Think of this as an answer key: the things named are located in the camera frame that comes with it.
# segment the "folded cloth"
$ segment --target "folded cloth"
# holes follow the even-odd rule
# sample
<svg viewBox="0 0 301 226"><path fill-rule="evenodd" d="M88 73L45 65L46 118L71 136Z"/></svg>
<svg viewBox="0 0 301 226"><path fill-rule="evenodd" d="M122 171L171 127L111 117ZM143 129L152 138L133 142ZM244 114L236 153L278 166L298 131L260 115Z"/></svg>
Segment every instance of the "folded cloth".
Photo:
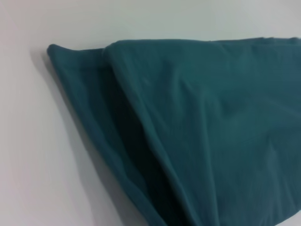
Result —
<svg viewBox="0 0 301 226"><path fill-rule="evenodd" d="M274 226L301 208L301 41L48 48L96 149L150 226Z"/></svg>

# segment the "green towel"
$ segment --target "green towel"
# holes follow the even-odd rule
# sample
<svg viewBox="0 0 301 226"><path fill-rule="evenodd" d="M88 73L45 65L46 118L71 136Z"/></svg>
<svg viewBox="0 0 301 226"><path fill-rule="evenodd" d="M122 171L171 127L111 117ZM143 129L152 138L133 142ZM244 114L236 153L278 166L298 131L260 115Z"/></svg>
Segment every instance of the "green towel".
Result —
<svg viewBox="0 0 301 226"><path fill-rule="evenodd" d="M301 41L48 48L150 226L274 226L301 208Z"/></svg>

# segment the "white wall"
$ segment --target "white wall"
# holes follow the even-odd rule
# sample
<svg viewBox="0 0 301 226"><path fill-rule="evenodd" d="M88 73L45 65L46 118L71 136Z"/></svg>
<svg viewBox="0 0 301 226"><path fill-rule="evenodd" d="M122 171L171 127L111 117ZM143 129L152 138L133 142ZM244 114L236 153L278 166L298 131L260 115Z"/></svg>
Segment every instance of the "white wall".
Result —
<svg viewBox="0 0 301 226"><path fill-rule="evenodd" d="M0 225L146 225L101 159L94 168L93 148L51 77L49 44L301 37L300 6L298 0L0 0ZM301 214L282 225L301 225Z"/></svg>

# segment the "teal fabric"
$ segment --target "teal fabric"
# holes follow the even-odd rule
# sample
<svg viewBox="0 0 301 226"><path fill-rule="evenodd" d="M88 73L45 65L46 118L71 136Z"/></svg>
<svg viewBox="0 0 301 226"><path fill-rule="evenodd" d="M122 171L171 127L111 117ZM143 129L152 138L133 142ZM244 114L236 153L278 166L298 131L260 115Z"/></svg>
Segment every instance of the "teal fabric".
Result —
<svg viewBox="0 0 301 226"><path fill-rule="evenodd" d="M150 226L274 226L301 208L301 42L48 48L95 147Z"/></svg>

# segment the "white background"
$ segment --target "white background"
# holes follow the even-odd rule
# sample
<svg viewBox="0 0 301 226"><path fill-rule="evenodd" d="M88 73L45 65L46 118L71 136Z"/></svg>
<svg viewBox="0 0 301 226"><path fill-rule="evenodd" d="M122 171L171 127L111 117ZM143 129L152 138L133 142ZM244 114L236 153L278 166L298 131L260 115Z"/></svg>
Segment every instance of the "white background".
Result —
<svg viewBox="0 0 301 226"><path fill-rule="evenodd" d="M298 0L0 0L0 225L145 226L51 74L46 48L301 37ZM93 161L99 162L95 168ZM282 226L301 225L297 214Z"/></svg>

